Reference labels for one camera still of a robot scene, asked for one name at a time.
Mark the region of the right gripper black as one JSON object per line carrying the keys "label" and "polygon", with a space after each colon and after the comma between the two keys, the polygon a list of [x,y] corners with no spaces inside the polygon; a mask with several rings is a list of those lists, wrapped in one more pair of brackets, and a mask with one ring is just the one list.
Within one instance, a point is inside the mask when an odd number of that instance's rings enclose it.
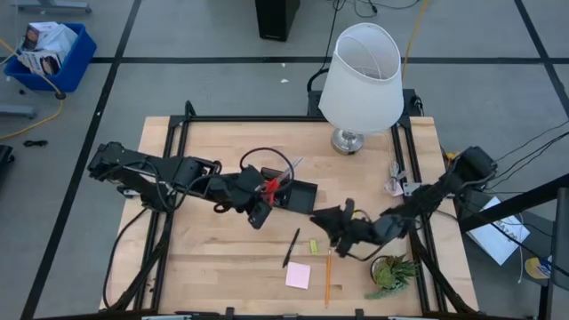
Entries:
{"label": "right gripper black", "polygon": [[327,234],[330,243],[336,244],[335,251],[340,257],[353,257],[353,254],[349,253],[350,248],[353,244],[360,242],[378,246],[376,251],[371,254],[373,256],[391,241],[389,236],[391,209],[388,208],[382,212],[380,217],[374,221],[353,219],[354,211],[355,202],[348,198],[343,211],[339,205],[318,209],[310,214],[309,219],[312,222],[318,222],[317,225]]}

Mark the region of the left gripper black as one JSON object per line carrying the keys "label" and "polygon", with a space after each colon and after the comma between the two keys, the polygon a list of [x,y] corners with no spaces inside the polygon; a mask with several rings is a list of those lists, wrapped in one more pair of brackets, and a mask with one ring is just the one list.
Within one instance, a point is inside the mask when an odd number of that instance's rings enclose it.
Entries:
{"label": "left gripper black", "polygon": [[[280,174],[266,181],[267,185],[279,185],[289,175]],[[257,190],[263,184],[260,172],[248,166],[240,173],[216,175],[208,182],[208,199],[215,203],[216,213],[225,213],[234,209],[238,213],[247,213],[247,220],[255,229],[260,229],[272,211],[272,207],[286,207],[287,200],[272,198],[268,201]]]}

